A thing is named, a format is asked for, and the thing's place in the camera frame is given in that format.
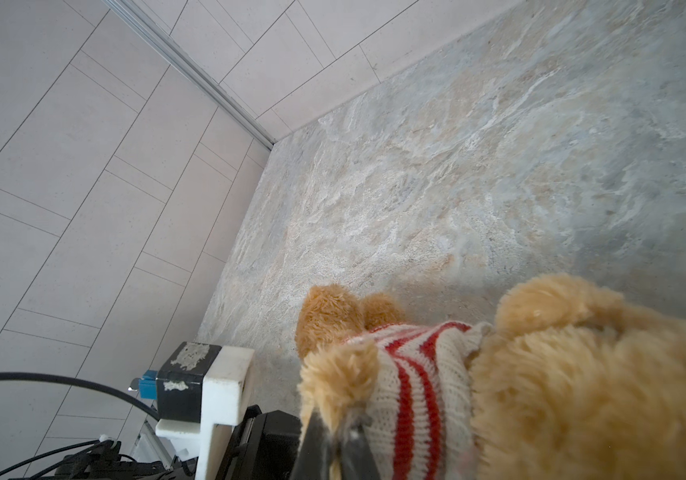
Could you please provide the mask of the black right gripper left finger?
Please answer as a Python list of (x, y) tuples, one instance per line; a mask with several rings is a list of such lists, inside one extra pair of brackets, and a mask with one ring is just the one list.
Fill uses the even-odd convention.
[(314, 410), (309, 418), (300, 445), (291, 480), (329, 480), (333, 460), (332, 437), (320, 413)]

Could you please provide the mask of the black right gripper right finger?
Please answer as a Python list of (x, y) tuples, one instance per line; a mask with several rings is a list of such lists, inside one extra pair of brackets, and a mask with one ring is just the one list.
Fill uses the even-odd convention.
[(338, 457), (343, 480), (380, 479), (364, 425), (362, 419), (350, 421), (340, 435)]

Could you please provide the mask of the aluminium corner post left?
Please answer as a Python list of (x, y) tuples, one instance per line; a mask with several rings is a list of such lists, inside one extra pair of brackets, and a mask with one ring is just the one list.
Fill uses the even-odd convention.
[(191, 59), (173, 38), (165, 33), (134, 1), (103, 0), (103, 3), (164, 60), (191, 81), (219, 107), (223, 108), (263, 146), (268, 150), (273, 148), (276, 140), (259, 125), (254, 117), (229, 96), (201, 66)]

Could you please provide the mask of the tan plush teddy bear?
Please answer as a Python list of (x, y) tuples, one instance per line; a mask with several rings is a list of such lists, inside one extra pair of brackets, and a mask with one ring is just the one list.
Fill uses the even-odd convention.
[[(311, 288), (295, 333), (302, 423), (332, 437), (370, 419), (377, 349), (352, 338), (407, 324), (384, 293)], [(686, 320), (568, 274), (520, 283), (500, 300), (472, 358), (473, 479), (686, 479)]]

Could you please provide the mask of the red white striped knit sweater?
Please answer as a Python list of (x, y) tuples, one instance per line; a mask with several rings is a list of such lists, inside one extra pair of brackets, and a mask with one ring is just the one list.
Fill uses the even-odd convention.
[(472, 358), (490, 324), (395, 324), (352, 338), (377, 349), (364, 432), (383, 479), (473, 479)]

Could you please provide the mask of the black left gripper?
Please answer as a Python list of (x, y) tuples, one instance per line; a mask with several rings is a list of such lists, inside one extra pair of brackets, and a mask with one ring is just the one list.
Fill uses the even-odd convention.
[(216, 479), (289, 479), (300, 432), (298, 417), (249, 406), (231, 434)]

